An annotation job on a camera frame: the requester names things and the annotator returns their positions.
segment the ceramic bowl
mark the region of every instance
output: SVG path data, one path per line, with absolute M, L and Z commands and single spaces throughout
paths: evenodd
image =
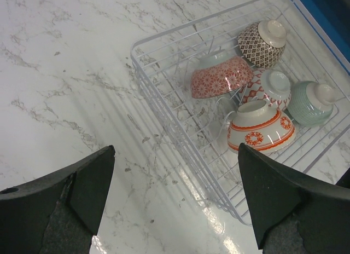
M 272 68 L 285 49 L 287 33 L 276 20 L 256 22 L 238 35 L 243 55 L 253 64 Z
M 282 72 L 257 69 L 246 87 L 238 92 L 242 103 L 265 99 L 269 106 L 284 111 L 290 102 L 290 81 Z
M 246 85 L 253 76 L 242 58 L 232 57 L 225 50 L 215 51 L 200 58 L 191 76 L 192 97 L 202 99 L 229 93 Z
M 245 143 L 269 154 L 293 142 L 295 127 L 284 112 L 269 107 L 265 100 L 257 100 L 239 106 L 227 137 L 233 152 L 237 153 L 240 143 Z
M 323 124 L 332 114 L 335 93 L 327 84 L 300 82 L 291 89 L 290 115 L 302 126 Z

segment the marble countertop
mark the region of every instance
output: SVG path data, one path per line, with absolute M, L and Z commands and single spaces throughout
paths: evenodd
M 260 253 L 252 227 L 203 198 L 130 60 L 136 40 L 246 1 L 0 0 L 0 190 L 113 145 L 91 253 Z M 349 137 L 311 174 L 335 183 Z

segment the white bowl with orange pattern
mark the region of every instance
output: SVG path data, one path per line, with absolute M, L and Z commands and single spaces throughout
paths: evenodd
M 269 107 L 265 100 L 256 100 L 239 106 L 228 129 L 227 143 L 235 153 L 240 143 L 245 143 L 269 154 L 292 143 L 295 135 L 293 122 L 284 112 Z

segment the wire basket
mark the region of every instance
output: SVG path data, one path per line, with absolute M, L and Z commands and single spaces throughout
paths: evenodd
M 190 76 L 198 59 L 210 51 L 226 49 L 242 56 L 237 47 L 239 32 L 254 22 L 269 19 L 281 22 L 288 33 L 286 49 L 274 70 L 286 74 L 292 84 L 299 80 L 327 83 L 339 97 L 324 125 L 303 128 L 296 124 L 295 141 L 269 155 L 307 173 L 350 128 L 350 84 L 344 84 L 347 75 L 343 69 L 329 73 L 337 63 L 335 58 L 291 0 L 253 0 L 143 39 L 131 51 L 150 108 L 206 189 L 208 198 L 247 225 L 251 220 L 237 154 L 228 149 L 226 140 L 230 119 L 241 101 L 239 89 L 196 100 L 191 97 Z

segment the red diamond patterned bowl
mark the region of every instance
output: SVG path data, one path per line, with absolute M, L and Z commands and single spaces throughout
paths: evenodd
M 253 71 L 242 58 L 231 57 L 225 50 L 215 51 L 202 57 L 192 74 L 192 97 L 203 99 L 226 94 L 246 85 L 253 77 Z

